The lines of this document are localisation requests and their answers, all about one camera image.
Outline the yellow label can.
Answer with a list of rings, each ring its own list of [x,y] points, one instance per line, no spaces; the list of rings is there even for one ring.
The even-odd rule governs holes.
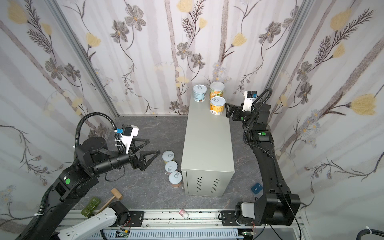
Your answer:
[[[164,164],[167,164],[168,162],[173,161],[173,160],[174,160],[174,157],[175,157],[174,152],[173,152],[173,151],[170,151],[170,150],[165,151],[165,152],[163,152],[163,154],[162,154],[162,159],[163,159]]]
[[[225,109],[226,100],[223,97],[212,97],[210,111],[213,115],[221,115]]]

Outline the green orange peach can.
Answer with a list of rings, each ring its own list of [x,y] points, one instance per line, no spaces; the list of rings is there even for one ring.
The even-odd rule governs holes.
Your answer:
[[[213,97],[222,97],[224,94],[225,85],[221,82],[213,82],[210,85],[210,100]]]

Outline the white blue label can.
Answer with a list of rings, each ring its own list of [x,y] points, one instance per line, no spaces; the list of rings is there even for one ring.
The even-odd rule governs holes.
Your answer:
[[[204,102],[206,100],[207,87],[204,85],[195,85],[193,87],[193,100],[195,102]]]

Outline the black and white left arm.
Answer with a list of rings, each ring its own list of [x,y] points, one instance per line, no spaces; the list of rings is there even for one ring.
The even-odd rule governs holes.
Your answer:
[[[106,118],[114,129],[116,151],[110,151],[102,137],[92,137],[80,143],[83,124],[90,117]],[[78,123],[75,132],[74,161],[64,169],[55,182],[44,193],[38,212],[27,227],[17,237],[19,240],[48,240],[51,238],[67,213],[89,190],[98,184],[98,178],[114,169],[131,165],[133,169],[144,171],[161,152],[141,149],[150,140],[139,139],[136,126],[117,128],[106,114],[93,112],[85,115]]]

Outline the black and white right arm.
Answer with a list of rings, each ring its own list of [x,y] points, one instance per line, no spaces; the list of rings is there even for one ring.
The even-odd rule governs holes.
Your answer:
[[[292,194],[279,168],[274,139],[268,129],[270,105],[266,102],[273,90],[266,89],[251,103],[249,110],[226,104],[226,117],[243,125],[243,141],[251,148],[259,165],[263,195],[254,202],[238,202],[235,219],[240,224],[253,221],[256,226],[290,226],[301,205],[298,195]]]

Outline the pink label can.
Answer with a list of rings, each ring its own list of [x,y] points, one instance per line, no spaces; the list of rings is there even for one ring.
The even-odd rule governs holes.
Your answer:
[[[176,172],[178,169],[178,164],[175,161],[169,161],[165,165],[166,174],[169,176],[171,173]]]

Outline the salmon label can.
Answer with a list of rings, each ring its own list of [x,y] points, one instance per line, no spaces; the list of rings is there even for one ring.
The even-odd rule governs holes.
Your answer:
[[[173,188],[179,188],[182,184],[183,176],[180,172],[172,172],[169,175],[169,182]]]

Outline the wooden mallet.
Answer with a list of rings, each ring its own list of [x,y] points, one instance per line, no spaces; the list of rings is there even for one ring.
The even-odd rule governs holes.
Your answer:
[[[112,190],[111,190],[111,193],[113,194],[113,196],[99,209],[99,210],[96,210],[95,212],[94,212],[94,215],[96,215],[96,214],[99,214],[100,212],[102,212],[104,209],[106,209],[108,206],[109,206],[109,204],[111,204],[113,201],[120,201],[120,200],[122,200],[123,199],[123,195],[122,195],[122,193],[119,191],[119,190],[117,190],[116,188],[113,188]]]

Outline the grey metal cabinet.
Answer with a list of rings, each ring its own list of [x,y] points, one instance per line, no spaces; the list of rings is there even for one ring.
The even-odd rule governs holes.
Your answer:
[[[206,197],[221,197],[235,173],[229,119],[209,100],[190,101],[181,172],[185,193]]]

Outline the green block toy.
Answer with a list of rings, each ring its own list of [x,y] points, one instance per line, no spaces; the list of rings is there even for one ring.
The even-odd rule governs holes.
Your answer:
[[[100,203],[101,200],[99,198],[92,197],[87,206],[81,211],[81,215],[84,217],[90,217]]]

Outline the small pink bottle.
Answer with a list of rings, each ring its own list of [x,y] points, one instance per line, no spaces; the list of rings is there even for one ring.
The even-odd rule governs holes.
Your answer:
[[[189,213],[184,209],[180,209],[178,213],[183,219],[189,218]]]

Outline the blue square block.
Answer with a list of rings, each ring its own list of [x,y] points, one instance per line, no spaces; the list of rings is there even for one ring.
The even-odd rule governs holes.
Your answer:
[[[252,186],[251,191],[257,195],[263,190],[263,186],[260,183],[256,183]]]

